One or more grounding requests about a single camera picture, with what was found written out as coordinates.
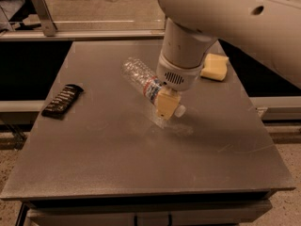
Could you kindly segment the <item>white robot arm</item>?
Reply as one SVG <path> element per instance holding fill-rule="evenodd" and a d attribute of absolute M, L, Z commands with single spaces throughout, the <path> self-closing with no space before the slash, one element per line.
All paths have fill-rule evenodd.
<path fill-rule="evenodd" d="M 208 49 L 221 39 L 301 86 L 301 6 L 285 0 L 158 0 L 167 17 L 157 65 L 161 82 L 193 87 Z"/>

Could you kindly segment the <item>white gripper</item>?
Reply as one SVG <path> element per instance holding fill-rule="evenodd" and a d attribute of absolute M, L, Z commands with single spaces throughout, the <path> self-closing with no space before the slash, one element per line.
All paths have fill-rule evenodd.
<path fill-rule="evenodd" d="M 178 67 L 160 54 L 156 75 L 166 87 L 162 87 L 156 97 L 156 115 L 159 118 L 169 120 L 172 117 L 181 100 L 178 91 L 192 88 L 199 78 L 200 70 L 200 65 L 196 68 Z"/>

